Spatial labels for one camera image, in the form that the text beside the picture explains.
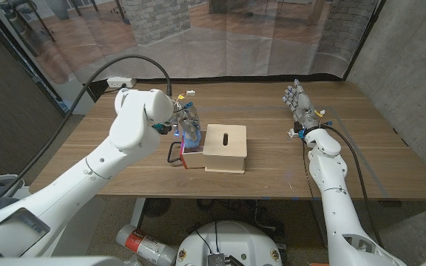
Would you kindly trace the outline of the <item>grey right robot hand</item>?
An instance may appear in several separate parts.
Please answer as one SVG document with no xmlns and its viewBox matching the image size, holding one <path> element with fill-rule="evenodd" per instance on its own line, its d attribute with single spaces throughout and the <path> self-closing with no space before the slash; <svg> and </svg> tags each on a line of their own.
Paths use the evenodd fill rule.
<svg viewBox="0 0 426 266">
<path fill-rule="evenodd" d="M 282 99 L 293 113 L 294 126 L 288 131 L 289 137 L 305 135 L 307 130 L 320 126 L 325 111 L 318 112 L 315 109 L 298 79 L 294 80 L 293 86 L 287 87 Z"/>
</svg>

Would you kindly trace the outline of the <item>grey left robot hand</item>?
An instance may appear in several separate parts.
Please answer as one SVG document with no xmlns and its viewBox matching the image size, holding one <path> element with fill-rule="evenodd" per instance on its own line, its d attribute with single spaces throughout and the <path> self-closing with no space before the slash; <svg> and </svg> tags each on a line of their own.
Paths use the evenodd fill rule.
<svg viewBox="0 0 426 266">
<path fill-rule="evenodd" d="M 182 128 L 184 147 L 193 149 L 200 145 L 202 139 L 200 132 L 200 121 L 196 107 L 193 102 L 174 103 L 174 109 L 170 123 L 175 130 L 175 135 L 179 135 L 178 127 Z"/>
</svg>

